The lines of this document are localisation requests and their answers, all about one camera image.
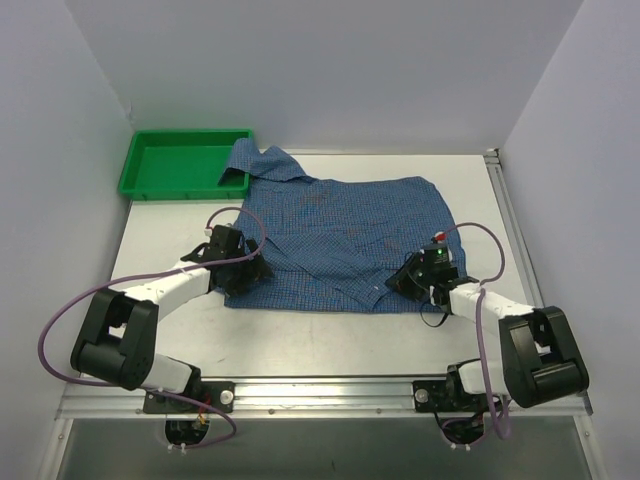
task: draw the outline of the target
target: cable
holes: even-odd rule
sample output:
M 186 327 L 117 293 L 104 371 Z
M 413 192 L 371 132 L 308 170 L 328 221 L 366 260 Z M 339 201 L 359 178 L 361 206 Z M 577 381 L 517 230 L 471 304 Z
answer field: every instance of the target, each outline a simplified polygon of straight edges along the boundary
M 262 220 L 260 220 L 260 218 L 255 215 L 253 212 L 242 208 L 242 207 L 225 207 L 225 208 L 221 208 L 220 210 L 214 212 L 209 219 L 207 220 L 207 224 L 206 224 L 206 228 L 211 229 L 211 222 L 212 220 L 217 217 L 218 215 L 220 215 L 223 212 L 226 211 L 230 211 L 230 210 L 234 210 L 234 211 L 239 211 L 239 212 L 244 212 L 247 215 L 251 216 L 256 223 L 258 224 L 258 226 L 260 227 L 260 234 L 261 234 L 261 241 L 260 244 L 258 245 L 258 248 L 243 256 L 243 257 L 238 257 L 238 258 L 231 258 L 231 259 L 226 259 L 226 260 L 213 260 L 210 262 L 203 262 L 200 263 L 198 265 L 192 265 L 192 266 L 188 266 L 188 267 L 184 267 L 184 268 L 176 268 L 173 270 L 168 270 L 165 272 L 156 272 L 156 273 L 143 273 L 143 274 L 138 274 L 138 275 L 128 275 L 125 277 L 120 277 L 120 278 L 116 278 L 113 280 L 110 280 L 108 282 L 102 283 L 96 287 L 90 288 L 88 290 L 85 290 L 84 292 L 82 292 L 81 294 L 77 295 L 76 297 L 72 298 L 71 300 L 69 300 L 66 304 L 64 304 L 57 312 L 55 312 L 53 314 L 53 316 L 49 319 L 49 321 L 45 324 L 45 326 L 42 329 L 42 332 L 40 333 L 40 337 L 38 338 L 38 359 L 40 360 L 40 364 L 42 365 L 42 367 L 52 376 L 56 377 L 59 380 L 62 380 L 64 382 L 68 382 L 68 383 L 73 383 L 76 385 L 88 385 L 88 386 L 93 386 L 93 387 L 115 387 L 117 385 L 113 385 L 110 383 L 106 383 L 106 382 L 101 382 L 101 381 L 93 381 L 93 380 L 86 380 L 83 378 L 77 378 L 77 377 L 70 377 L 68 375 L 65 375 L 64 373 L 56 370 L 51 363 L 49 363 L 49 360 L 47 359 L 46 353 L 45 353 L 45 349 L 44 349 L 44 344 L 45 344 L 45 340 L 47 339 L 47 335 L 49 334 L 49 332 L 51 331 L 51 329 L 53 328 L 53 326 L 56 324 L 56 322 L 58 320 L 60 320 L 60 318 L 67 313 L 73 306 L 75 306 L 76 304 L 78 304 L 80 301 L 84 300 L 85 298 L 87 298 L 88 296 L 96 293 L 98 290 L 101 290 L 103 288 L 107 288 L 107 287 L 111 287 L 113 285 L 118 285 L 120 283 L 124 283 L 124 282 L 131 282 L 131 281 L 140 281 L 140 280 L 151 280 L 151 279 L 157 279 L 157 278 L 166 278 L 166 277 L 170 277 L 172 275 L 177 275 L 180 273 L 184 273 L 184 272 L 189 272 L 191 270 L 197 270 L 199 268 L 206 268 L 206 267 L 212 267 L 212 266 L 216 266 L 216 265 L 228 265 L 228 264 L 232 264 L 232 263 L 240 263 L 240 262 L 244 262 L 247 260 L 251 260 L 252 258 L 254 258 L 255 256 L 259 255 L 260 252 L 264 249 L 265 245 L 267 244 L 267 229 L 265 228 L 264 224 L 262 223 Z M 229 417 L 226 413 L 221 412 L 220 410 L 217 410 L 216 408 L 210 406 L 210 405 L 206 405 L 205 403 L 202 402 L 198 402 L 197 400 L 193 400 L 191 398 L 185 397 L 183 395 L 178 395 L 175 393 L 169 393 L 169 392 L 153 392 L 154 394 L 157 395 L 163 395 L 165 397 L 169 397 L 169 398 L 174 398 L 176 400 L 181 400 L 183 402 L 186 403 L 190 403 L 192 405 L 195 406 L 199 406 L 199 407 L 203 407 L 206 408 L 209 412 L 214 413 L 216 415 L 219 415 L 220 417 L 222 417 L 223 419 L 225 419 L 229 425 L 231 426 L 232 432 L 230 434 L 218 437 L 218 438 L 214 438 L 212 441 L 207 442 L 206 444 L 198 444 L 197 447 L 205 447 L 208 445 L 213 445 L 214 443 L 220 443 L 223 442 L 225 440 L 228 440 L 229 438 L 233 437 L 237 431 L 237 427 L 235 422 L 231 419 L 231 417 Z
M 507 412 L 509 411 L 509 400 L 504 398 L 502 399 L 502 401 L 498 402 L 498 404 L 500 403 L 502 404 L 502 408 L 501 408 L 500 415 L 498 416 L 499 421 L 501 421 L 505 415 L 508 415 Z M 444 438 L 446 442 L 451 442 L 455 446 L 465 445 L 470 448 L 474 445 L 478 445 L 484 442 L 489 437 L 489 435 L 494 430 L 497 424 L 492 423 L 489 427 L 485 429 L 484 433 L 479 438 L 469 443 L 461 442 L 459 441 L 460 440 L 459 438 L 452 438 L 452 436 L 447 435 L 447 430 L 450 428 L 449 426 L 453 423 L 465 422 L 467 425 L 471 425 L 473 422 L 482 418 L 482 416 L 487 412 L 487 410 L 488 409 L 484 409 L 468 418 L 450 418 L 448 420 L 445 420 L 444 422 L 440 420 L 436 412 L 434 412 L 434 417 L 436 419 L 436 423 L 438 424 L 438 427 L 440 427 L 440 431 L 441 431 L 440 433 L 442 435 L 442 438 Z
M 480 287 L 480 295 L 478 296 L 478 300 L 476 301 L 476 336 L 478 338 L 478 351 L 480 353 L 480 366 L 482 367 L 482 377 L 484 379 L 485 390 L 487 394 L 487 402 L 489 404 L 489 412 L 491 413 L 491 422 L 492 428 L 495 429 L 496 435 L 501 440 L 505 440 L 511 435 L 511 422 L 509 419 L 509 409 L 506 407 L 503 402 L 502 412 L 500 417 L 498 417 L 496 407 L 493 403 L 493 390 L 491 388 L 491 378 L 489 376 L 489 365 L 487 361 L 487 352 L 484 346 L 484 335 L 482 331 L 482 302 L 484 301 L 484 297 L 487 294 L 487 291 L 483 288 L 486 283 L 495 282 L 504 274 L 504 270 L 506 268 L 506 258 L 504 254 L 504 248 L 502 247 L 502 243 L 500 239 L 493 233 L 488 227 L 476 222 L 463 222 L 457 225 L 454 225 L 450 229 L 446 230 L 444 233 L 437 234 L 434 238 L 437 241 L 442 241 L 446 238 L 447 234 L 452 232 L 453 230 L 460 229 L 462 227 L 476 227 L 480 230 L 486 232 L 495 242 L 498 247 L 498 251 L 500 252 L 500 269 L 498 273 L 493 277 L 485 278 L 481 280 L 479 283 Z M 502 430 L 501 420 L 504 418 L 505 430 Z
M 441 327 L 442 324 L 447 320 L 447 318 L 449 318 L 449 314 L 445 313 L 442 316 L 442 319 L 435 325 L 431 325 L 429 322 L 427 322 L 424 318 L 424 312 L 422 311 L 422 309 L 424 308 L 425 305 L 429 305 L 429 302 L 424 302 L 422 305 L 420 305 L 420 318 L 422 319 L 422 323 L 424 323 L 427 327 L 431 327 L 431 328 L 438 328 Z
M 196 448 L 205 448 L 205 447 L 210 447 L 211 445 L 215 445 L 216 443 L 222 443 L 224 441 L 229 440 L 230 438 L 232 438 L 237 432 L 238 432 L 238 426 L 236 425 L 236 422 L 233 421 L 233 419 L 227 415 L 226 413 L 224 413 L 221 410 L 218 410 L 215 407 L 212 407 L 211 405 L 207 405 L 206 403 L 203 402 L 199 402 L 198 400 L 194 400 L 192 398 L 189 397 L 185 397 L 183 395 L 178 395 L 176 393 L 170 393 L 170 392 L 160 392 L 157 390 L 151 390 L 148 391 L 149 393 L 152 393 L 154 395 L 162 395 L 163 397 L 167 397 L 167 398 L 172 398 L 174 400 L 179 400 L 181 402 L 185 402 L 185 403 L 189 403 L 195 407 L 200 407 L 203 408 L 211 413 L 214 413 L 216 415 L 218 415 L 219 417 L 223 418 L 224 420 L 226 420 L 226 422 L 229 424 L 229 426 L 231 427 L 231 432 L 225 434 L 225 435 L 220 435 L 218 437 L 214 437 L 211 440 L 207 440 L 207 437 L 205 436 L 205 438 L 200 442 L 200 443 L 196 443 L 194 445 L 185 445 L 183 448 L 185 448 L 186 450 L 194 450 Z M 211 425 L 209 425 L 209 430 L 207 431 L 207 435 L 209 434 L 209 432 L 211 431 Z

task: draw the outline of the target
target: metal bracket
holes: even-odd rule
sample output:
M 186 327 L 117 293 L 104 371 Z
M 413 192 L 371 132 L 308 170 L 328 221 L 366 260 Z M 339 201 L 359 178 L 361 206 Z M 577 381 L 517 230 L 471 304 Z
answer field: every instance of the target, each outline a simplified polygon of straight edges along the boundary
M 500 165 L 500 149 L 492 148 L 483 155 L 486 165 Z
M 208 399 L 212 407 L 224 413 L 233 411 L 235 391 L 236 385 L 233 382 L 202 382 L 202 397 Z M 168 415 L 198 413 L 199 408 L 180 400 L 147 393 L 144 397 L 142 411 L 152 415 Z
M 468 395 L 464 401 L 455 399 L 446 380 L 416 380 L 412 387 L 413 404 L 418 413 L 475 413 L 486 406 L 485 395 Z

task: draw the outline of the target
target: tray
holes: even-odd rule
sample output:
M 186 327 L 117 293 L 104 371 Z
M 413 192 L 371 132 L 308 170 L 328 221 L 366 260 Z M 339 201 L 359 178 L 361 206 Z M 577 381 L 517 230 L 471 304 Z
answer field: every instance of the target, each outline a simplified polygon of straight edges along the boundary
M 134 134 L 120 178 L 133 200 L 242 199 L 249 174 L 224 172 L 236 140 L 251 130 L 142 130 Z

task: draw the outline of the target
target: black wire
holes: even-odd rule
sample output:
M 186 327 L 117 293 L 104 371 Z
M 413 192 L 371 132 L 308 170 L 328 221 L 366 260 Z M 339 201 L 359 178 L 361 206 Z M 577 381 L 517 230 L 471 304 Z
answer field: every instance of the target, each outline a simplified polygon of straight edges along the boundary
M 420 305 L 420 318 L 422 319 L 422 323 L 424 323 L 426 326 L 431 327 L 431 328 L 441 327 L 442 324 L 447 321 L 447 318 L 449 318 L 449 314 L 445 313 L 442 316 L 442 319 L 440 320 L 440 322 L 438 322 L 436 325 L 431 325 L 429 322 L 427 322 L 424 319 L 424 312 L 422 311 L 422 309 L 424 308 L 425 305 L 429 305 L 429 302 L 424 302 L 422 305 Z
M 502 408 L 502 402 L 500 399 L 494 403 L 496 409 Z M 469 430 L 476 428 L 474 425 L 479 419 L 483 417 L 485 413 L 489 411 L 489 407 L 484 407 L 481 410 L 478 410 L 472 416 L 467 418 L 456 418 L 455 422 L 451 422 L 449 425 L 443 426 L 443 421 L 438 415 L 438 412 L 434 409 L 433 416 L 436 419 L 436 423 L 438 424 L 438 428 L 443 433 L 445 437 L 451 442 L 457 445 L 465 445 L 469 442 L 465 442 L 463 437 L 469 433 Z

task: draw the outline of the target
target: purple cable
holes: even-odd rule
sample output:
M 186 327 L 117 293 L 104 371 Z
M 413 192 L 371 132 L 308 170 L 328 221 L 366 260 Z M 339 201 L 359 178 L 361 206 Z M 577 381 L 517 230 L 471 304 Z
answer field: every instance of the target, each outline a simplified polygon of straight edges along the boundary
M 483 230 L 484 232 L 489 234 L 489 236 L 493 239 L 493 241 L 498 246 L 498 250 L 500 252 L 500 270 L 498 270 L 498 273 L 496 275 L 494 275 L 493 277 L 485 278 L 484 280 L 480 281 L 480 284 L 479 284 L 479 286 L 480 286 L 480 295 L 478 296 L 478 300 L 476 301 L 475 317 L 476 317 L 476 336 L 478 338 L 478 351 L 480 353 L 480 366 L 482 367 L 482 378 L 484 380 L 485 390 L 486 390 L 486 394 L 487 394 L 487 402 L 489 403 L 489 412 L 491 413 L 491 422 L 493 424 L 492 428 L 495 429 L 496 435 L 498 436 L 499 439 L 505 440 L 511 435 L 511 422 L 510 422 L 510 419 L 509 419 L 509 408 L 508 408 L 507 405 L 505 405 L 505 402 L 503 402 L 503 404 L 502 404 L 502 412 L 500 414 L 500 417 L 498 417 L 498 413 L 496 411 L 496 407 L 493 404 L 494 395 L 493 395 L 493 390 L 491 388 L 491 377 L 489 376 L 489 365 L 488 365 L 488 362 L 487 362 L 487 352 L 486 352 L 486 349 L 485 349 L 485 346 L 484 346 L 484 334 L 483 334 L 483 331 L 482 331 L 482 302 L 483 302 L 484 297 L 486 296 L 487 292 L 482 287 L 483 287 L 484 284 L 490 283 L 490 282 L 495 282 L 500 277 L 502 277 L 502 275 L 504 274 L 504 270 L 506 268 L 507 261 L 506 261 L 505 254 L 504 254 L 504 248 L 502 247 L 502 243 L 500 242 L 500 239 L 488 227 L 485 227 L 484 225 L 482 225 L 480 223 L 476 223 L 476 222 L 459 223 L 459 224 L 451 227 L 446 232 L 444 232 L 444 234 L 447 235 L 449 232 L 451 232 L 453 230 L 457 230 L 457 229 L 459 229 L 461 227 L 476 227 L 476 228 L 479 228 L 480 230 Z M 504 431 L 502 430 L 502 424 L 501 424 L 501 420 L 503 419 L 503 417 L 504 417 L 504 421 L 505 421 L 505 430 Z
M 182 395 L 178 395 L 178 394 L 170 393 L 170 392 L 160 392 L 160 391 L 157 391 L 157 390 L 153 390 L 153 391 L 149 391 L 149 393 L 153 393 L 154 395 L 162 395 L 163 397 L 173 398 L 174 400 L 179 400 L 181 402 L 189 403 L 189 404 L 194 405 L 196 407 L 204 408 L 204 409 L 208 410 L 209 412 L 215 413 L 219 417 L 222 417 L 224 420 L 227 421 L 227 423 L 231 427 L 231 432 L 230 433 L 227 433 L 226 435 L 220 435 L 219 437 L 212 438 L 211 440 L 203 440 L 202 442 L 197 443 L 195 445 L 185 445 L 185 447 L 184 447 L 185 450 L 194 450 L 196 448 L 205 448 L 205 447 L 210 447 L 211 445 L 215 445 L 216 443 L 222 443 L 224 441 L 229 440 L 233 436 L 235 436 L 235 434 L 238 431 L 238 426 L 236 425 L 236 422 L 234 422 L 233 419 L 229 415 L 227 415 L 226 413 L 224 413 L 221 410 L 218 410 L 215 407 L 212 407 L 211 405 L 207 405 L 206 403 L 199 402 L 198 400 L 194 400 L 192 398 L 184 397 Z
M 498 415 L 498 420 L 502 420 L 503 416 L 505 415 L 505 412 L 509 412 L 509 401 L 506 398 L 503 398 L 502 401 L 505 402 L 504 403 L 505 408 L 500 412 L 500 415 Z M 442 428 L 446 427 L 447 425 L 449 425 L 451 423 L 461 422 L 461 421 L 465 421 L 465 420 L 466 419 L 464 419 L 464 418 L 450 418 L 449 420 L 445 420 L 444 422 L 442 422 Z M 473 442 L 468 443 L 466 445 L 469 445 L 469 447 L 473 447 L 474 445 L 478 445 L 478 444 L 484 442 L 489 437 L 489 435 L 491 434 L 493 429 L 494 429 L 494 425 L 492 424 L 489 428 L 487 428 L 485 430 L 485 432 L 482 434 L 482 436 L 480 438 L 478 438 L 477 440 L 474 440 Z M 455 442 L 452 442 L 451 439 L 449 439 L 449 437 L 447 437 L 443 431 L 440 432 L 440 435 L 442 435 L 442 438 L 444 438 L 444 440 L 446 442 L 451 442 L 454 445 L 458 445 Z
M 45 351 L 44 351 L 44 342 L 47 339 L 47 335 L 49 334 L 49 332 L 51 331 L 53 326 L 56 324 L 56 322 L 58 320 L 60 320 L 60 317 L 62 317 L 65 313 L 67 313 L 67 311 L 69 311 L 74 305 L 76 305 L 80 301 L 84 300 L 89 295 L 92 295 L 92 294 L 96 293 L 98 290 L 101 290 L 103 288 L 111 287 L 113 285 L 118 285 L 118 284 L 124 283 L 124 282 L 132 282 L 132 281 L 140 281 L 140 280 L 151 280 L 151 279 L 156 279 L 156 278 L 165 278 L 165 277 L 170 277 L 172 275 L 177 275 L 179 273 L 189 272 L 191 270 L 197 270 L 199 268 L 211 267 L 211 266 L 214 266 L 214 265 L 228 265 L 228 264 L 231 264 L 231 263 L 239 263 L 239 262 L 244 262 L 246 260 L 251 260 L 253 257 L 258 255 L 262 251 L 262 249 L 265 247 L 265 245 L 267 244 L 267 229 L 265 228 L 265 226 L 262 223 L 262 221 L 260 220 L 260 218 L 258 218 L 258 216 L 255 215 L 253 212 L 250 212 L 249 210 L 246 210 L 246 209 L 241 208 L 241 207 L 225 207 L 225 208 L 221 208 L 220 210 L 215 212 L 213 215 L 211 215 L 211 217 L 209 217 L 209 220 L 207 220 L 206 228 L 211 228 L 211 221 L 216 216 L 218 216 L 222 212 L 226 212 L 226 211 L 230 211 L 230 210 L 237 210 L 239 212 L 244 212 L 247 215 L 250 215 L 258 223 L 258 226 L 260 227 L 260 234 L 262 236 L 262 240 L 261 240 L 260 244 L 258 245 L 258 248 L 254 252 L 249 253 L 248 255 L 245 255 L 244 257 L 231 258 L 231 259 L 227 259 L 227 260 L 213 260 L 213 261 L 210 261 L 210 262 L 204 262 L 204 263 L 200 263 L 198 265 L 192 265 L 192 266 L 185 267 L 185 268 L 176 268 L 174 270 L 167 270 L 166 272 L 142 273 L 142 274 L 138 274 L 138 275 L 129 275 L 129 276 L 126 276 L 126 277 L 120 277 L 120 278 L 116 278 L 114 280 L 110 280 L 108 282 L 105 282 L 105 283 L 103 283 L 101 285 L 98 285 L 96 287 L 90 288 L 89 290 L 86 290 L 86 291 L 82 292 L 78 296 L 76 296 L 73 299 L 69 300 L 66 304 L 64 304 L 60 308 L 60 310 L 58 310 L 56 313 L 54 313 L 53 316 L 49 319 L 49 321 L 46 323 L 46 325 L 42 329 L 42 332 L 40 333 L 40 337 L 38 338 L 38 359 L 40 360 L 40 364 L 42 365 L 42 367 L 47 372 L 49 372 L 50 375 L 52 375 L 52 376 L 56 377 L 57 379 L 62 380 L 64 382 L 74 383 L 76 385 L 88 385 L 88 386 L 92 386 L 92 387 L 114 387 L 114 386 L 116 386 L 116 385 L 112 385 L 112 384 L 106 383 L 106 382 L 85 380 L 83 378 L 70 377 L 68 375 L 65 375 L 62 372 L 59 372 L 55 368 L 53 368 L 53 366 L 49 363 L 49 360 L 47 359 L 47 356 L 46 356 Z M 222 440 L 214 439 L 214 441 L 208 442 L 207 445 L 212 445 L 213 443 L 219 443 L 219 442 L 227 440 L 228 438 L 231 438 L 231 436 L 235 435 L 236 425 L 233 422 L 233 420 L 231 420 L 231 417 L 229 417 L 225 413 L 223 413 L 221 411 L 218 411 L 215 408 L 213 408 L 211 406 L 208 406 L 208 405 L 206 405 L 204 403 L 197 402 L 196 400 L 192 400 L 192 399 L 184 397 L 182 395 L 177 395 L 177 394 L 168 393 L 168 392 L 154 392 L 154 393 L 158 393 L 158 394 L 161 394 L 161 395 L 164 395 L 164 396 L 167 396 L 167 397 L 171 397 L 171 398 L 176 398 L 178 400 L 182 400 L 182 401 L 184 401 L 186 403 L 191 403 L 193 405 L 197 405 L 197 406 L 200 406 L 200 407 L 205 406 L 207 408 L 207 410 L 209 410 L 210 412 L 215 413 L 217 415 L 220 415 L 222 418 L 227 420 L 227 422 L 229 422 L 229 424 L 231 425 L 231 428 L 233 429 L 233 433 L 231 433 L 230 436 L 226 436 Z

